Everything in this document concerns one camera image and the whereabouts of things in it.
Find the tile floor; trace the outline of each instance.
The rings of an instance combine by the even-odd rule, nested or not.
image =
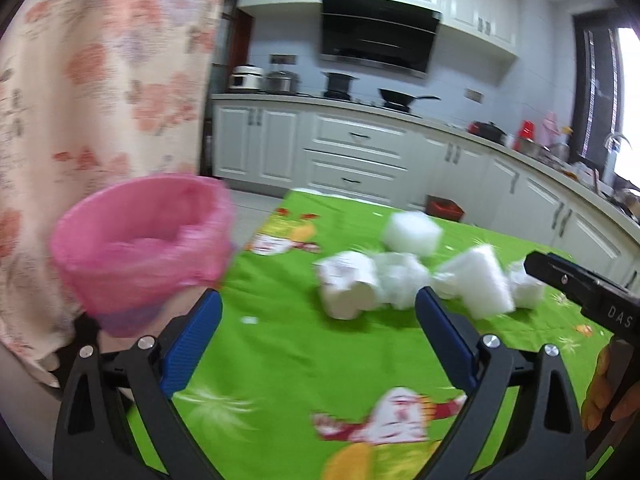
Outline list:
[[[240,248],[251,239],[258,227],[264,224],[281,199],[233,189],[231,195],[236,204],[236,222],[231,238]]]

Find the red basket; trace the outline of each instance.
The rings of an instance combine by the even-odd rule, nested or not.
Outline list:
[[[465,215],[465,212],[453,200],[431,195],[427,196],[427,205],[424,208],[424,212],[429,216],[451,220],[452,222],[460,222]]]

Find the rice cooker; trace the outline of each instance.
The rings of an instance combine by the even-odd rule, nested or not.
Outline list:
[[[236,66],[231,73],[229,91],[251,94],[262,89],[264,70],[253,65]]]

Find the drawer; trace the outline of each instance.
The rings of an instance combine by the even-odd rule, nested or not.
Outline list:
[[[406,132],[380,124],[316,115],[305,148],[406,167]]]
[[[350,156],[305,150],[304,186],[399,206],[406,170]]]

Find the pink plastic bag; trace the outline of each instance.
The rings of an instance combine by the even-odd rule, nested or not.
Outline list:
[[[233,214],[221,181],[157,174],[82,200],[58,221],[50,248],[87,314],[111,335],[131,336],[182,288],[222,277]]]

